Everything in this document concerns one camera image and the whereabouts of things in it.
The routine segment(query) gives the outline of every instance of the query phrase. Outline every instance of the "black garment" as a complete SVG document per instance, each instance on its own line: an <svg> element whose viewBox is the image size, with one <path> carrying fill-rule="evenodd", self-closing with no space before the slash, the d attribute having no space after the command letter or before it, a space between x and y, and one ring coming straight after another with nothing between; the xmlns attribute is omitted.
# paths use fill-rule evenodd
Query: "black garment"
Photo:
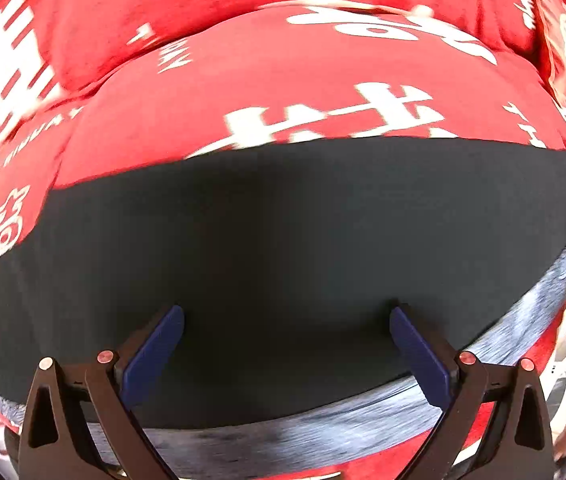
<svg viewBox="0 0 566 480"><path fill-rule="evenodd" d="M53 190L0 259L0 393L85 362L166 302L182 342L144 427L303 412L406 373L387 304L460 348L566 246L566 152L463 139L268 145Z"/></svg>

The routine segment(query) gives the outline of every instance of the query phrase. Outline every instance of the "black fabric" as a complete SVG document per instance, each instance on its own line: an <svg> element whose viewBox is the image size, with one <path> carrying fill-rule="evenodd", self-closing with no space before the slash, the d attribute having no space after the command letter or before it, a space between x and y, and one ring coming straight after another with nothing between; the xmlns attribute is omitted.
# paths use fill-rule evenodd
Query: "black fabric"
<svg viewBox="0 0 566 480"><path fill-rule="evenodd" d="M0 259L0 393L92 360L166 302L182 343L137 415L208 428L303 412L406 373L387 304L456 348L566 246L566 152L463 139L317 140L50 193Z"/></svg>

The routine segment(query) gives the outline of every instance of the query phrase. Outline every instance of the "copper rivet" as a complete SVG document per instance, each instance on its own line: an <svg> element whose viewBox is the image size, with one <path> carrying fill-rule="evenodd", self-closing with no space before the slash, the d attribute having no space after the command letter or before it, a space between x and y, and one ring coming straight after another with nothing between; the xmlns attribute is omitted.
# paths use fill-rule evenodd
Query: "copper rivet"
<svg viewBox="0 0 566 480"><path fill-rule="evenodd" d="M41 370L49 370L50 367L54 364L52 357L44 357L41 361L39 361L39 368Z"/></svg>
<svg viewBox="0 0 566 480"><path fill-rule="evenodd" d="M476 356L472 352L461 352L458 360L464 365L473 365L476 363Z"/></svg>
<svg viewBox="0 0 566 480"><path fill-rule="evenodd" d="M112 350L104 350L100 352L96 360L100 362L102 365L108 364L110 361L114 359L114 352Z"/></svg>
<svg viewBox="0 0 566 480"><path fill-rule="evenodd" d="M527 370L528 372L531 372L532 370L534 370L534 362L531 359L528 359L527 357L521 359L521 368Z"/></svg>

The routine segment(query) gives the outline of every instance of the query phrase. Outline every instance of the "gray strip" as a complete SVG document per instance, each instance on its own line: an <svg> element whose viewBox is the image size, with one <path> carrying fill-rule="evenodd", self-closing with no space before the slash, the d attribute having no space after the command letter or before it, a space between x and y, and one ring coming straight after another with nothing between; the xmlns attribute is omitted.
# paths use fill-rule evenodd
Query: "gray strip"
<svg viewBox="0 0 566 480"><path fill-rule="evenodd" d="M566 248L538 283L469 349L482 361L514 364L566 301ZM413 378L300 415L210 430L145 430L182 478L243 480L349 462L429 430L440 410ZM90 432L116 463L98 424Z"/></svg>

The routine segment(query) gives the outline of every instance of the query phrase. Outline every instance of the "blue gripper pad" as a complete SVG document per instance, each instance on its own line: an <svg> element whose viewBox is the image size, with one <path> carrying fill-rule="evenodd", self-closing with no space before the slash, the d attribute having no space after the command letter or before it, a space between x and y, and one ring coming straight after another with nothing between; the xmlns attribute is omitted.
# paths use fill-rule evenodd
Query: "blue gripper pad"
<svg viewBox="0 0 566 480"><path fill-rule="evenodd" d="M442 344L441 341L428 341L400 307L390 314L390 332L425 398L432 406L447 410L458 376L451 346L444 340Z"/></svg>
<svg viewBox="0 0 566 480"><path fill-rule="evenodd" d="M119 397L127 409L141 403L149 393L181 340L184 325L183 310L174 305L125 368Z"/></svg>

